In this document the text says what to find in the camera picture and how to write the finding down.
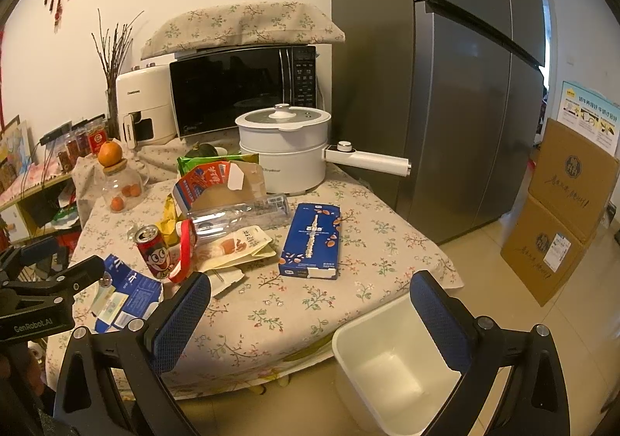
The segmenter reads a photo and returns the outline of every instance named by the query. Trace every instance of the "blue gripper pad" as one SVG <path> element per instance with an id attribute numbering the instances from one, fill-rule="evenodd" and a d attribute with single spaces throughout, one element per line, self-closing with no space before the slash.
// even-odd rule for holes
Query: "blue gripper pad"
<path id="1" fill-rule="evenodd" d="M 171 371 L 183 353 L 183 349 L 198 325 L 200 318 L 207 310 L 211 298 L 211 283 L 205 274 L 194 273 L 188 278 L 179 292 L 170 302 L 176 303 L 170 316 L 160 325 L 159 331 L 153 337 L 151 352 L 151 368 L 160 375 Z"/>
<path id="2" fill-rule="evenodd" d="M 427 271 L 413 274 L 409 297 L 448 368 L 465 373 L 471 349 L 465 330 L 447 305 L 450 297 Z"/>

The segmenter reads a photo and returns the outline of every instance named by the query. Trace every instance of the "white air fryer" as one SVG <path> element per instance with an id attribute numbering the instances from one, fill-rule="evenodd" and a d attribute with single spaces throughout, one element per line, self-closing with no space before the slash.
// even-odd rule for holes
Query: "white air fryer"
<path id="1" fill-rule="evenodd" d="M 167 64 L 118 76 L 117 104 L 120 138 L 130 149 L 163 145 L 176 137 Z"/>

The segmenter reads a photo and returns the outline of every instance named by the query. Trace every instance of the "microwave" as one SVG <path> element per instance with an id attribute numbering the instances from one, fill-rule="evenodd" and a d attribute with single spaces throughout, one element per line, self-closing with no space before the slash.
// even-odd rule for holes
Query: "microwave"
<path id="1" fill-rule="evenodd" d="M 179 137 L 235 127 L 256 109 L 317 107 L 316 48 L 268 46 L 198 51 L 170 63 Z"/>

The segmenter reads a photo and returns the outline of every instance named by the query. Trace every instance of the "plastic bin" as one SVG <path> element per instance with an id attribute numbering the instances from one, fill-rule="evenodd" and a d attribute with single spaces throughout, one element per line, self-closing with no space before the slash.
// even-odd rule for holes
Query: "plastic bin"
<path id="1" fill-rule="evenodd" d="M 418 435 L 460 379 L 404 295 L 334 334 L 336 389 L 364 431 Z"/>

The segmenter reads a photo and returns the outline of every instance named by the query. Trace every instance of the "refrigerator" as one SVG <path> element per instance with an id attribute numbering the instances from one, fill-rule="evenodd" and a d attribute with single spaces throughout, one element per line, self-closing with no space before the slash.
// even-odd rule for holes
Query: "refrigerator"
<path id="1" fill-rule="evenodd" d="M 332 0 L 332 139 L 407 157 L 347 168 L 435 242 L 509 211 L 543 97 L 542 0 Z"/>

